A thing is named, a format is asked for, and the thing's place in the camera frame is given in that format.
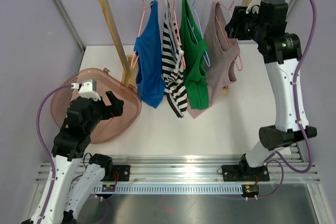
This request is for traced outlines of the mauve tank top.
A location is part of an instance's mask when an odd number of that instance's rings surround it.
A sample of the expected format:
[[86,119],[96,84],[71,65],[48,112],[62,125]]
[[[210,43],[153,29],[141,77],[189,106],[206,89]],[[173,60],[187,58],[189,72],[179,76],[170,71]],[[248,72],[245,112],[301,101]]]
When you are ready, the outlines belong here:
[[240,48],[235,39],[227,37],[225,26],[226,20],[221,6],[212,2],[204,33],[208,56],[211,61],[210,67],[205,65],[209,105],[203,110],[198,110],[192,109],[189,103],[187,111],[193,118],[197,118],[214,104],[222,88],[236,81],[234,59],[240,55]]

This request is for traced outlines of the light blue hanger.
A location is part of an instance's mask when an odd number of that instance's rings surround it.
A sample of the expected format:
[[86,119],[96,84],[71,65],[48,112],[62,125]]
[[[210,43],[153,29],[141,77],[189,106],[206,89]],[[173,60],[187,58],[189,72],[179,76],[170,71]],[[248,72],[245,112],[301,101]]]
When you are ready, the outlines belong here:
[[[197,0],[194,0],[194,2],[192,3],[192,6],[193,6],[193,10],[194,10],[194,13],[195,13],[197,21],[198,21],[198,26],[199,26],[199,31],[200,31],[200,34],[201,34],[201,37],[202,37],[202,42],[205,42],[204,37],[203,37],[202,28],[201,28],[201,23],[200,23],[199,16],[198,16],[198,13],[197,13],[197,10],[196,10],[196,1]],[[192,34],[193,34],[193,37],[194,37],[195,41],[198,43],[197,37],[196,37],[196,35],[194,33],[194,27],[191,25],[190,20],[189,20],[188,17],[186,17],[186,20],[187,20],[188,27],[192,29]],[[208,51],[207,50],[205,50],[203,52],[203,58],[204,58],[204,61],[205,61],[206,65],[208,67],[210,67],[211,66],[211,61],[209,59]]]

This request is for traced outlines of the green tank top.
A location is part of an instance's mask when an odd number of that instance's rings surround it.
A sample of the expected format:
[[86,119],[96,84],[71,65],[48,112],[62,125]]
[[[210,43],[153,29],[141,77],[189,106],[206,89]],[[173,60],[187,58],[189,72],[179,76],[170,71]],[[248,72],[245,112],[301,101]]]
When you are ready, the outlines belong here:
[[182,0],[180,37],[186,68],[184,83],[192,109],[203,110],[209,105],[203,54],[207,44],[202,37],[187,0]]

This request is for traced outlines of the blue tank top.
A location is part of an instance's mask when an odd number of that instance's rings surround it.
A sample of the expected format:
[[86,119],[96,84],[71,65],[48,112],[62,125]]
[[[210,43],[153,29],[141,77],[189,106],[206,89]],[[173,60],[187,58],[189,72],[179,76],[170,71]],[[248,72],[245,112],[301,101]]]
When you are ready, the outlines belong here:
[[158,1],[150,6],[148,22],[136,39],[134,51],[138,58],[138,73],[135,79],[142,101],[157,108],[163,100],[165,82],[162,78],[162,46],[158,18]]

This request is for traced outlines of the black white striped tank top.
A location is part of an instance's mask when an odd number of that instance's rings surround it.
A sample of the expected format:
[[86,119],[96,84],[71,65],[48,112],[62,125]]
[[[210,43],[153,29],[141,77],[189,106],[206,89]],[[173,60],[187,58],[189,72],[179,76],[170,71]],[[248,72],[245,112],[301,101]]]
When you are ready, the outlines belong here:
[[187,110],[187,90],[184,84],[184,51],[180,42],[179,29],[170,0],[164,0],[165,12],[162,32],[162,78],[164,95],[178,118]]

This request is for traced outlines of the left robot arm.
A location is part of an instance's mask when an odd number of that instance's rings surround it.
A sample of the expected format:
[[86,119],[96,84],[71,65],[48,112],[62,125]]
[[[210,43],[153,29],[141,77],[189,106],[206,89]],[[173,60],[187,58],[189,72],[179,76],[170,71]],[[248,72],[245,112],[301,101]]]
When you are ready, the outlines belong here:
[[124,102],[112,91],[107,91],[106,96],[110,105],[105,105],[102,97],[94,99],[89,95],[86,98],[82,94],[70,102],[67,116],[48,153],[51,167],[44,192],[35,212],[25,223],[77,223],[95,185],[113,176],[112,158],[94,154],[78,183],[70,188],[95,127],[100,121],[123,113]]

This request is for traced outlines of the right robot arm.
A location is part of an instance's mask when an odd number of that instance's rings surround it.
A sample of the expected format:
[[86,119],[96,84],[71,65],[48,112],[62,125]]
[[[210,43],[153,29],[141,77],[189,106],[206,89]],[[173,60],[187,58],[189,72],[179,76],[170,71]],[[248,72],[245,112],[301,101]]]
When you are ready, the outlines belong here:
[[301,43],[296,34],[286,32],[287,10],[285,0],[261,0],[251,10],[236,6],[225,27],[229,38],[257,43],[276,105],[274,125],[259,129],[254,148],[242,155],[233,171],[222,167],[225,181],[262,178],[267,175],[266,160],[276,151],[317,136],[317,129],[309,125],[304,113],[297,70],[302,60]]

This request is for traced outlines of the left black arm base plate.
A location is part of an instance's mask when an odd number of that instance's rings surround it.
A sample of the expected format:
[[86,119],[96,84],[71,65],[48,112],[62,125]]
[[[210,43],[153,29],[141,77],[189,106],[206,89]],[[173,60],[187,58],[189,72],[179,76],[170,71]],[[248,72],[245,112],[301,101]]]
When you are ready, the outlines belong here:
[[102,181],[114,182],[117,179],[117,182],[128,182],[130,178],[130,169],[131,166],[128,164],[112,165],[105,170],[106,173]]

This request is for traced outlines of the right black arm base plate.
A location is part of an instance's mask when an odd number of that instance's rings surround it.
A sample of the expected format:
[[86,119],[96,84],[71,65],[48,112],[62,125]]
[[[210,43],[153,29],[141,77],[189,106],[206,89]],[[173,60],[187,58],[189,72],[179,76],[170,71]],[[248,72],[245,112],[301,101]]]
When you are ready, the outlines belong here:
[[270,176],[266,166],[242,171],[239,165],[222,165],[217,172],[225,182],[268,182]]

